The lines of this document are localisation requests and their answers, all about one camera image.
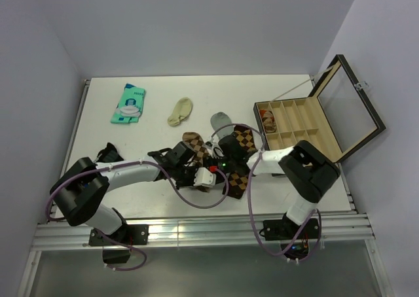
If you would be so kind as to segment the tan brown argyle sock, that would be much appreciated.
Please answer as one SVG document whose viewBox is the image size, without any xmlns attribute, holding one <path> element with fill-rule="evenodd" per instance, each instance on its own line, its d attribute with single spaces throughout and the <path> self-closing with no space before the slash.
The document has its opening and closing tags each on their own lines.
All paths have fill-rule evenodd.
<svg viewBox="0 0 419 297">
<path fill-rule="evenodd" d="M 202 137 L 194 131 L 188 131 L 182 135 L 182 141 L 190 146 L 195 153 L 195 157 L 192 161 L 193 166 L 196 166 L 197 168 L 203 167 L 206 158 L 208 158 L 210 154 L 204 146 Z"/>
</svg>

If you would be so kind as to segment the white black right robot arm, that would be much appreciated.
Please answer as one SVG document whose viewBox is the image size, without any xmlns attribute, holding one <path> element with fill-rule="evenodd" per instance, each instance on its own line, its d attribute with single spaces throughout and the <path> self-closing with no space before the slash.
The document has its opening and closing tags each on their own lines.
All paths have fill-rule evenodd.
<svg viewBox="0 0 419 297">
<path fill-rule="evenodd" d="M 305 220 L 316 209 L 325 193 L 340 177 L 338 167 L 306 140 L 279 150 L 258 150 L 252 141 L 243 144 L 234 135 L 218 143 L 208 141 L 212 162 L 228 175 L 228 193 L 240 199 L 250 178 L 261 174 L 284 175 L 299 194 L 285 214 L 283 230 L 289 237 L 299 237 L 306 229 Z"/>
</svg>

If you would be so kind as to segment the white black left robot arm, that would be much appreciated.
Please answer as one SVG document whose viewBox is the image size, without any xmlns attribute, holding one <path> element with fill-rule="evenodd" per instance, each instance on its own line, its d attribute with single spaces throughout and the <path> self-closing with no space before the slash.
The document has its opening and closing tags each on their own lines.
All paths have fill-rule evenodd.
<svg viewBox="0 0 419 297">
<path fill-rule="evenodd" d="M 149 152 L 134 161 L 94 163 L 79 159 L 52 187 L 49 202 L 54 202 L 70 226 L 86 224 L 103 232 L 112 244 L 127 238 L 124 218 L 102 204 L 107 192 L 142 182 L 164 179 L 174 181 L 176 189 L 213 187 L 216 176 L 210 169 L 195 165 L 196 153 L 184 142 L 174 148 Z"/>
</svg>

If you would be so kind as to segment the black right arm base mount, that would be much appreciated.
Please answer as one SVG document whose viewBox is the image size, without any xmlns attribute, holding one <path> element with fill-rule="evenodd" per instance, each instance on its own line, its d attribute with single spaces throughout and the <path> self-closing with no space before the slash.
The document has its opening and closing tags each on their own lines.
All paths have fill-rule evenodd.
<svg viewBox="0 0 419 297">
<path fill-rule="evenodd" d="M 292 222 L 286 216 L 281 219 L 264 220 L 263 228 L 259 231 L 259 235 L 267 241 L 285 241 L 291 240 L 300 226 Z M 316 218 L 310 218 L 302 231 L 298 234 L 297 239 L 317 239 L 320 227 Z"/>
</svg>

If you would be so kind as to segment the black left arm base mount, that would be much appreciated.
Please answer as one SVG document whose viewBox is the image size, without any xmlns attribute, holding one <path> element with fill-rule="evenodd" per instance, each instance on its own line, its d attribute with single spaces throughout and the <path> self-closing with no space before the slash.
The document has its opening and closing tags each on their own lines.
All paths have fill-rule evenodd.
<svg viewBox="0 0 419 297">
<path fill-rule="evenodd" d="M 116 232 L 104 238 L 96 229 L 92 229 L 88 245 L 91 247 L 103 247 L 122 243 L 124 245 L 146 245 L 149 236 L 147 224 L 129 224 L 122 226 Z"/>
</svg>

